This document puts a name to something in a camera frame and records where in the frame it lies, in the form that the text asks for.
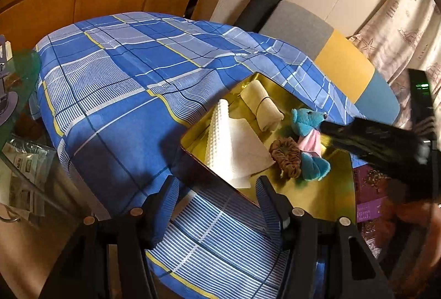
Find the blue teddy bear toy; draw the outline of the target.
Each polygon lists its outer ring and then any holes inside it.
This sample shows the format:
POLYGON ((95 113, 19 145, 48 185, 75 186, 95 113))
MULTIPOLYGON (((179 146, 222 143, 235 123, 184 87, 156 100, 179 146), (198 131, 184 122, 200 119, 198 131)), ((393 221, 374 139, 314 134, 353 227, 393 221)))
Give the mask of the blue teddy bear toy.
POLYGON ((299 137, 301 176, 306 181, 323 180, 330 172, 330 163, 321 156, 322 144, 319 127, 327 114, 307 108, 291 110, 291 126, 299 137))

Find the pink cardboard box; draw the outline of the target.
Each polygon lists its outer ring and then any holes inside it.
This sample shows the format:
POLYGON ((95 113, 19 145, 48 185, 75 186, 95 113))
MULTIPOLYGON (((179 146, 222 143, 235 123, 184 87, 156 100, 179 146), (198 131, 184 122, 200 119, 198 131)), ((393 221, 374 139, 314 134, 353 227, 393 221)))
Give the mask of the pink cardboard box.
POLYGON ((354 168, 357 223, 380 217, 380 207, 386 197, 390 178, 370 165, 354 168))

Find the black rolled mat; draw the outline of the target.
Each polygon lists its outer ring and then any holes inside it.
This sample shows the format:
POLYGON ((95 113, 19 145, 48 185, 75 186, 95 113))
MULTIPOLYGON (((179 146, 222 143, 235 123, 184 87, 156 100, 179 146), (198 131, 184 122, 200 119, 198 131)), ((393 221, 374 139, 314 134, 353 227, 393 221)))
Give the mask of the black rolled mat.
POLYGON ((281 1, 283 0, 250 0, 234 26, 247 32, 258 33, 281 1))

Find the white waffle cloth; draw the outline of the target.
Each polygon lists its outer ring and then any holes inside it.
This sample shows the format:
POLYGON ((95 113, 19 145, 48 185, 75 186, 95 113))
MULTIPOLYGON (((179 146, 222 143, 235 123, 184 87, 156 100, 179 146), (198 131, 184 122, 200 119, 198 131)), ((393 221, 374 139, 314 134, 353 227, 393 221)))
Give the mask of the white waffle cloth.
POLYGON ((247 120, 230 118, 229 104, 221 99, 211 116, 204 163, 232 187, 243 189, 274 160, 247 120))

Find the green glass side table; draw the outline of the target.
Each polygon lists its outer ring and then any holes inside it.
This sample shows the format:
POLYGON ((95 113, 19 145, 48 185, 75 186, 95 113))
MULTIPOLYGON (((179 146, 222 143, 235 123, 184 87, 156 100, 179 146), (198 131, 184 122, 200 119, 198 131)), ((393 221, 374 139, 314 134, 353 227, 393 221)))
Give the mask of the green glass side table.
POLYGON ((39 73, 39 54, 34 50, 18 51, 7 60, 7 41, 1 35, 1 148, 34 92, 39 73))

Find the blue plaid tablecloth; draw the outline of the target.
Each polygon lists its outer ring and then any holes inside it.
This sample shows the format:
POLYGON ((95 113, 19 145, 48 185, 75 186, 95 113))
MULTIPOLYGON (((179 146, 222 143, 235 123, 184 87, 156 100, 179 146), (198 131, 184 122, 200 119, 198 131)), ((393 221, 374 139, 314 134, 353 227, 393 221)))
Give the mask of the blue plaid tablecloth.
MULTIPOLYGON (((64 170, 103 217, 157 192, 186 129, 255 72, 336 123, 359 116, 306 54, 234 26, 127 12, 70 24, 35 48, 37 109, 64 170)), ((147 261, 184 298, 275 298, 286 255, 192 195, 147 261)))

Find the gold metal tray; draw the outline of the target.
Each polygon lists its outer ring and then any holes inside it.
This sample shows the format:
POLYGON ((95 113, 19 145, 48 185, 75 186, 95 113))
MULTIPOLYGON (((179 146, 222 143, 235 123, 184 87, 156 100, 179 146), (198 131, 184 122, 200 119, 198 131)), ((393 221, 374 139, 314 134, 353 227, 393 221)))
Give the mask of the gold metal tray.
MULTIPOLYGON (((225 94, 224 99, 229 103, 230 115, 245 119, 266 147, 279 137, 290 136, 291 110, 306 107, 303 101, 261 73, 242 80, 225 94), (241 91, 253 80, 261 82, 271 100, 284 114, 283 121, 272 133, 264 133, 259 129, 255 115, 241 99, 241 91)), ((218 209, 247 226, 260 230, 265 226, 265 221, 256 199, 255 188, 236 189, 203 164, 211 116, 212 112, 207 111, 181 137, 173 172, 187 187, 218 209)), ((321 137, 321 141, 326 147, 323 156, 331 165, 330 173, 323 180, 283 180, 276 165, 263 171, 263 175, 270 180, 277 193, 287 196, 291 205, 304 209, 311 216, 327 221, 336 221, 345 216, 354 221, 357 214, 351 157, 349 153, 331 146, 328 137, 321 137)))

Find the beige towel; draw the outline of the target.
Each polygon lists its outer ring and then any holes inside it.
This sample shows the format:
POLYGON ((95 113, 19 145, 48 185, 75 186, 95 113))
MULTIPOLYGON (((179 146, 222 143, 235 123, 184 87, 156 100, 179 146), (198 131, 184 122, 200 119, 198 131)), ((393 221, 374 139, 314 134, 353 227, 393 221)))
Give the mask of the beige towel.
POLYGON ((284 114, 279 111, 274 101, 259 80, 253 80, 244 87, 240 96, 250 111, 255 115, 262 132, 275 131, 284 114))

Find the brown hair scrunchie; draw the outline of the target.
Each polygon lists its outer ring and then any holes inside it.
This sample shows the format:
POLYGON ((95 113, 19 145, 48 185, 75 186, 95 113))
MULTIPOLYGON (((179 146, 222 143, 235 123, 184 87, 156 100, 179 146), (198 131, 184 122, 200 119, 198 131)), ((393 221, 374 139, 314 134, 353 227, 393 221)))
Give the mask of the brown hair scrunchie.
POLYGON ((281 170, 281 178, 297 179, 301 175, 301 151, 291 137, 276 139, 269 153, 281 170))

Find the beige patterned curtain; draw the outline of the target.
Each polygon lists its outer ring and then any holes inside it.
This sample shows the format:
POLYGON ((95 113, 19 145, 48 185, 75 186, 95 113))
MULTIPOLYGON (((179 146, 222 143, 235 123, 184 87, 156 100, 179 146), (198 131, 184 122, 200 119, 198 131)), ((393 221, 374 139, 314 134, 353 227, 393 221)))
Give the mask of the beige patterned curtain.
POLYGON ((426 72, 435 114, 440 114, 440 10, 434 0, 386 0, 350 41, 394 92, 400 106, 397 126, 409 126, 410 68, 426 72))

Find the grey yellow blue sofa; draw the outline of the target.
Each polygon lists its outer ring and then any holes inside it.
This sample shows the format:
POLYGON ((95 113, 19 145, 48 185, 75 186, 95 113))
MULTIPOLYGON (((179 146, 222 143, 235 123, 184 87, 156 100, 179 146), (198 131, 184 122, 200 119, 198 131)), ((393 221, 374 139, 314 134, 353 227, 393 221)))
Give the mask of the grey yellow blue sofa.
POLYGON ((281 1, 260 33, 305 53, 370 120, 393 124, 400 107, 374 65, 341 32, 307 9, 281 1))

